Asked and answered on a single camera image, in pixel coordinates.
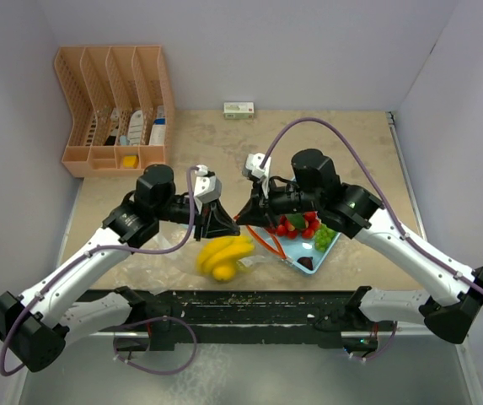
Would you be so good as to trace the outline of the clear orange-zipper bag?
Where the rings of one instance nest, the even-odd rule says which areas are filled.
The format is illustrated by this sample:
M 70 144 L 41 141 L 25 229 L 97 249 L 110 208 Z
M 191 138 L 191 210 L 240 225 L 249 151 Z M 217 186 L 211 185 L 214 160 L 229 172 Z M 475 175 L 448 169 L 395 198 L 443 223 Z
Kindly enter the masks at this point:
M 148 291 L 271 290 L 289 288 L 292 269 L 247 232 L 212 240 L 188 240 L 149 260 Z

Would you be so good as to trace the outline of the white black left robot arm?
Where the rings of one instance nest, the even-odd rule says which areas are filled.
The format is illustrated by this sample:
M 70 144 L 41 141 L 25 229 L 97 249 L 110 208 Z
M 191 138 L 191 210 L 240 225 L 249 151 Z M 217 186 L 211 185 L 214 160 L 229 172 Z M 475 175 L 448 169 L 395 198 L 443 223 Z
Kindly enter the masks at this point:
M 238 225 L 220 203 L 222 183 L 217 175 L 197 165 L 186 171 L 185 179 L 187 191 L 178 195 L 169 166 L 148 166 L 134 190 L 73 256 L 23 293 L 0 295 L 1 375 L 17 372 L 5 368 L 8 352 L 20 360 L 20 369 L 38 372 L 51 365 L 84 327 L 94 331 L 115 324 L 127 331 L 141 327 L 145 311 L 127 293 L 114 292 L 96 304 L 76 302 L 115 265 L 134 253 L 147 254 L 143 246 L 159 232 L 160 222 L 187 227 L 184 238 L 163 254 L 179 250 L 190 238 L 239 235 Z

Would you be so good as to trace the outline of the yellow mango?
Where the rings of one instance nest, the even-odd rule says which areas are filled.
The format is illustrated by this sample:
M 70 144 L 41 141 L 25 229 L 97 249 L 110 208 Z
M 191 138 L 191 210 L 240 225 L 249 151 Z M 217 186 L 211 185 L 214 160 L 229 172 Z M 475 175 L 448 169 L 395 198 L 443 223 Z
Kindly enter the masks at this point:
M 235 278 L 237 272 L 237 265 L 234 262 L 225 262 L 213 268 L 212 276 L 218 282 L 229 282 Z

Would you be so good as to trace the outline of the light blue plastic basket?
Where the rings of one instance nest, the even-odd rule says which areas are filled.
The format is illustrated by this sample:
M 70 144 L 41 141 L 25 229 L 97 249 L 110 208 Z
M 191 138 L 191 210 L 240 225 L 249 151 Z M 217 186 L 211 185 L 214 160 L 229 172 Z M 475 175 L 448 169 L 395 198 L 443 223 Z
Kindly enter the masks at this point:
M 281 214 L 277 221 L 275 227 L 257 229 L 255 238 L 305 275 L 320 269 L 341 235 L 325 225 L 315 209 Z

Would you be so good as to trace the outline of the yellow banana bunch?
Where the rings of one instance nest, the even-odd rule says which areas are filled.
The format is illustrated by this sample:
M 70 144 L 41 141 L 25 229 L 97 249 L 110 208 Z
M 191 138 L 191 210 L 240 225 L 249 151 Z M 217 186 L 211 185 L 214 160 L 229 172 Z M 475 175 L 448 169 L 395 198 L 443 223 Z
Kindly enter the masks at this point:
M 196 270 L 202 274 L 211 273 L 216 265 L 238 261 L 249 256 L 254 249 L 255 245 L 246 235 L 213 239 L 200 250 Z

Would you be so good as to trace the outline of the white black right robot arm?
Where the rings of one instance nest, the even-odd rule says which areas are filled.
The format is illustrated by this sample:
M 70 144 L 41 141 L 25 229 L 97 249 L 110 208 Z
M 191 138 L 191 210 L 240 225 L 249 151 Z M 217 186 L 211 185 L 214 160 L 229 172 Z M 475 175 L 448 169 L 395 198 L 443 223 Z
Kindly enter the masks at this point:
M 408 322 L 461 344 L 483 306 L 483 267 L 464 265 L 411 232 L 369 190 L 341 181 L 332 159 L 318 149 L 296 153 L 291 166 L 293 180 L 275 186 L 265 156 L 248 155 L 243 175 L 253 186 L 237 223 L 267 228 L 282 215 L 317 213 L 322 224 L 374 249 L 422 286 L 411 291 L 358 288 L 346 309 L 352 328 Z

